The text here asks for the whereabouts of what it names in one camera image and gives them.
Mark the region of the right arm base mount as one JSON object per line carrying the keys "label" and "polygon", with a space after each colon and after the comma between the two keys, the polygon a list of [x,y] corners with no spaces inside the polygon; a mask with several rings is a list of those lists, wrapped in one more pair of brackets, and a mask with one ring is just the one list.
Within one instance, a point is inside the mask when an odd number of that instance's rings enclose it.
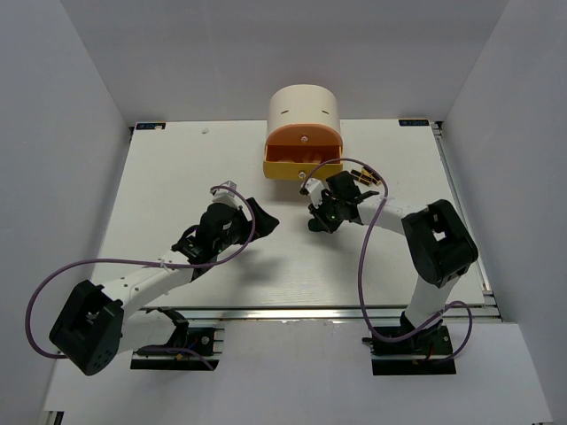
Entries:
{"label": "right arm base mount", "polygon": [[453,345],[448,328],[441,325],[398,343],[374,336],[362,338],[370,348],[374,376],[455,375]]}

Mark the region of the peach puff with ribbon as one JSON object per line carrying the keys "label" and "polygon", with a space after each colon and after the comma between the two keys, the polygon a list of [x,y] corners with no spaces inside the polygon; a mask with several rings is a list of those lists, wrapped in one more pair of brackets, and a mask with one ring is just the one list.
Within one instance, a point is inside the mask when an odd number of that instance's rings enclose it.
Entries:
{"label": "peach puff with ribbon", "polygon": [[320,164],[323,162],[323,157],[318,153],[308,153],[303,157],[303,161],[306,163],[316,163]]}

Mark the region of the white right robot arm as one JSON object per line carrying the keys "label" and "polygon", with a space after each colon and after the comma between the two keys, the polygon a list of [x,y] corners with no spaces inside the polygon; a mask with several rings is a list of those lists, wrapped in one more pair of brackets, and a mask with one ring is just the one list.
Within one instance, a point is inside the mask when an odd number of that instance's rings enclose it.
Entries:
{"label": "white right robot arm", "polygon": [[383,336],[369,327],[372,336],[387,344],[401,343],[409,352],[422,352],[432,341],[432,328],[442,322],[443,313],[460,305],[448,303],[453,287],[478,260],[478,248],[454,206],[440,199],[422,208],[389,198],[384,192],[362,192],[348,172],[325,182],[310,178],[300,193],[310,198],[309,229],[334,233],[342,223],[364,226],[358,266],[358,296],[363,319],[370,324],[362,274],[369,239],[375,227],[404,236],[417,273],[416,286],[400,317],[400,335]]}

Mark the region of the dark green powder puff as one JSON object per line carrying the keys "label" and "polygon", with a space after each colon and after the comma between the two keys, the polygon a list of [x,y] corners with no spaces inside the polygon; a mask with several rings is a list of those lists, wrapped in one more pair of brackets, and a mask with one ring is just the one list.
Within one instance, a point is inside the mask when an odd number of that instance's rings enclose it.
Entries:
{"label": "dark green powder puff", "polygon": [[320,232],[319,226],[316,222],[309,221],[308,229],[312,232]]}

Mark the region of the yellow drawer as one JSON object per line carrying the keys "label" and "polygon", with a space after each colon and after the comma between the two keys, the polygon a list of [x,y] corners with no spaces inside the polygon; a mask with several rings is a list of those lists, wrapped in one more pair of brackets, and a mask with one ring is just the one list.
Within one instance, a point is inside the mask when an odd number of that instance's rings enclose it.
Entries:
{"label": "yellow drawer", "polygon": [[[342,156],[342,146],[267,146],[263,159],[264,176],[278,181],[300,181],[307,177],[319,164],[306,163],[303,157],[308,153],[318,153],[323,162],[332,162],[322,166],[315,172],[315,178],[324,180],[343,170],[343,164],[338,158]],[[293,156],[294,163],[278,162],[281,156]]]}

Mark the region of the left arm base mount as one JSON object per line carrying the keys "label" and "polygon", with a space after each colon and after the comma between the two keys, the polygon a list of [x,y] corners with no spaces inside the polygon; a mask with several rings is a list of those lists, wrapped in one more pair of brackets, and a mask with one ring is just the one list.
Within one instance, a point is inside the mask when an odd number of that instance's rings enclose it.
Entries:
{"label": "left arm base mount", "polygon": [[223,343],[220,328],[192,325],[170,307],[138,312],[131,320],[134,334],[146,338],[133,351],[132,370],[213,372],[218,367]]}

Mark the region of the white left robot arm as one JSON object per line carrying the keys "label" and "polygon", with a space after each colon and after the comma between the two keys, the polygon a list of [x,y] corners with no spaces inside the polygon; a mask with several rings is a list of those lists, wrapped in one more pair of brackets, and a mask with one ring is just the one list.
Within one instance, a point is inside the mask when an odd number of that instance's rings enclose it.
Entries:
{"label": "white left robot arm", "polygon": [[197,280],[234,245],[270,235],[277,218],[254,198],[245,216],[232,202],[210,204],[200,222],[186,229],[156,267],[142,267],[114,281],[78,283],[53,325],[49,339],[85,375],[102,371],[122,352],[145,346],[169,353],[187,343],[187,321],[174,309],[144,308],[170,290]]}

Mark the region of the orange top drawer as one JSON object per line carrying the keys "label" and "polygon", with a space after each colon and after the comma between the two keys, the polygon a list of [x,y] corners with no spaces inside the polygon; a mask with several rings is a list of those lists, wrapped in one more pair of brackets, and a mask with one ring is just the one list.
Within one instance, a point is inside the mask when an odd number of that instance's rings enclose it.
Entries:
{"label": "orange top drawer", "polygon": [[342,136],[332,127],[320,124],[290,124],[272,131],[267,146],[341,146]]}

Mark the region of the black gold lipstick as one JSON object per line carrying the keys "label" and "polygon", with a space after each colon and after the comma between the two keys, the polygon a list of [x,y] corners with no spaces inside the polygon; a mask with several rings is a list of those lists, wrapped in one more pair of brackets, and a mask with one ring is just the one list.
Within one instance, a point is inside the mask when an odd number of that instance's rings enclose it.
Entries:
{"label": "black gold lipstick", "polygon": [[377,184],[377,181],[373,179],[372,176],[369,174],[365,174],[363,172],[359,172],[353,169],[350,171],[350,175],[353,177],[353,179],[356,182],[363,184],[365,186],[369,187]]}
{"label": "black gold lipstick", "polygon": [[367,166],[363,166],[361,171],[365,175],[365,177],[368,180],[371,180],[375,185],[379,185],[382,183],[378,174],[370,170]]}

